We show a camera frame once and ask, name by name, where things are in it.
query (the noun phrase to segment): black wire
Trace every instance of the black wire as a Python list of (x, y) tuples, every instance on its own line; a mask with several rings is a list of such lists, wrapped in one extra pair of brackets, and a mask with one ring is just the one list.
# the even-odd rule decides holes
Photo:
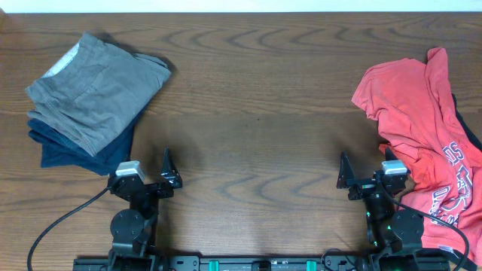
[(386, 198), (389, 199), (393, 204), (397, 205), (397, 206), (400, 206), (404, 209), (409, 209), (409, 210), (412, 210), (414, 212), (416, 212), (417, 214), (419, 215), (422, 215), (423, 217), (426, 217), (426, 218), (430, 218), (432, 220), (435, 220), (437, 221), (439, 224), (442, 224), (444, 225), (445, 227), (449, 227), (450, 229), (454, 230), (456, 233), (458, 233), (460, 235), (460, 237), (462, 237), (462, 239), (464, 239), (464, 243), (465, 243), (465, 252), (464, 252), (464, 256), (462, 257), (462, 259), (460, 260), (459, 264), (457, 264), (457, 266), (455, 267), (455, 269), (453, 269), (453, 271), (458, 271), (459, 269), (461, 269), (464, 265), (465, 265), (465, 262), (467, 261), (467, 258), (468, 258), (468, 252), (470, 251), (470, 244), (468, 243), (468, 239), (467, 237), (465, 236), (465, 234), (459, 230), (458, 228), (454, 227), (453, 225), (451, 224), (448, 224), (447, 222), (441, 220), (440, 218), (437, 218), (433, 215), (429, 215), (429, 214), (426, 214), (424, 212), (421, 212), (417, 209), (414, 209), (410, 206), (406, 206), (405, 204), (397, 201), (396, 199), (394, 199), (392, 196), (390, 196), (389, 192), (386, 190), (386, 188), (383, 186), (383, 184), (380, 184), (380, 186), (382, 187), (382, 191), (383, 193), (385, 194)]
[(95, 202), (96, 200), (98, 200), (98, 198), (100, 198), (103, 194), (105, 194), (105, 192), (108, 191), (108, 188), (102, 190), (102, 192), (98, 193), (97, 196), (93, 197), (92, 199), (90, 199), (88, 202), (82, 204), (81, 206), (77, 207), (76, 209), (73, 209), (71, 210), (70, 212), (68, 212), (67, 214), (63, 215), (61, 218), (57, 219), (55, 222), (53, 222), (47, 229), (44, 230), (44, 232), (35, 240), (35, 242), (33, 243), (32, 247), (30, 248), (30, 252), (29, 252), (29, 256), (27, 257), (27, 268), (29, 271), (33, 271), (32, 269), (32, 256), (33, 256), (33, 251), (35, 250), (35, 248), (37, 248), (37, 245), (38, 243), (42, 240), (42, 238), (44, 238), (44, 236), (50, 231), (52, 230), (58, 223), (62, 222), (64, 219), (68, 218), (69, 216), (75, 214), (76, 212), (79, 212), (80, 210), (82, 210), (83, 208), (87, 207), (89, 204), (91, 204), (92, 202)]
[[(322, 256), (323, 264), (325, 264), (325, 263), (324, 263), (324, 262), (325, 262), (325, 255), (326, 255), (327, 253), (330, 253), (330, 251), (342, 251), (342, 250), (339, 249), (339, 248), (329, 248), (329, 249), (323, 254), (323, 256)], [(349, 262), (349, 264), (353, 265), (353, 269), (358, 270), (358, 268), (356, 267), (356, 265), (348, 258), (348, 256), (346, 256), (346, 255), (344, 255), (344, 256), (345, 256), (346, 260)], [(325, 264), (325, 268), (328, 268), (328, 271), (334, 271), (334, 270), (331, 269), (330, 267), (326, 266), (326, 264)]]

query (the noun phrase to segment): wooden table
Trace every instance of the wooden table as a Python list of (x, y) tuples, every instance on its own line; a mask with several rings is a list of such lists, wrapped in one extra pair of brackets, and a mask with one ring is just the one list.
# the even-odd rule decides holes
[[(366, 69), (447, 48), (452, 91), (482, 134), (482, 14), (17, 14), (0, 33), (0, 269), (25, 270), (45, 227), (106, 186), (75, 167), (40, 169), (25, 88), (89, 31), (166, 57), (174, 76), (136, 127), (150, 176), (170, 146), (185, 187), (161, 203), (158, 245), (209, 254), (322, 254), (367, 245), (362, 202), (335, 188), (339, 154), (380, 167), (376, 123), (351, 102)], [(100, 200), (38, 246), (35, 270), (106, 255), (128, 205)]]

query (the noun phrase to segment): white wall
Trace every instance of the white wall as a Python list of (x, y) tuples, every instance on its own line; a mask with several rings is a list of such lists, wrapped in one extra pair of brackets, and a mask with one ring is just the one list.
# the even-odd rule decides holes
[(482, 11), (482, 0), (0, 0), (7, 13)]

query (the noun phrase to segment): green connector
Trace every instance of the green connector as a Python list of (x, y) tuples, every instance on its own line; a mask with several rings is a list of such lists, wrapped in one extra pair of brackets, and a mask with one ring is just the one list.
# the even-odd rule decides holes
[(307, 261), (307, 271), (316, 271), (316, 262), (314, 260)]
[(216, 260), (211, 260), (209, 262), (209, 271), (219, 271), (219, 262)]

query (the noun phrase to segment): red t-shirt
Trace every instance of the red t-shirt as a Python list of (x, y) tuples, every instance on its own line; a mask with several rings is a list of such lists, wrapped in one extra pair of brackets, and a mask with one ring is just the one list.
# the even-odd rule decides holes
[[(482, 152), (468, 140), (450, 92), (447, 53), (429, 51), (415, 59), (367, 70), (352, 102), (378, 120), (379, 134), (412, 172), (415, 191), (402, 202), (458, 227), (471, 246), (469, 259), (482, 265)], [(424, 220), (424, 248), (463, 253), (462, 238), (448, 227)]]

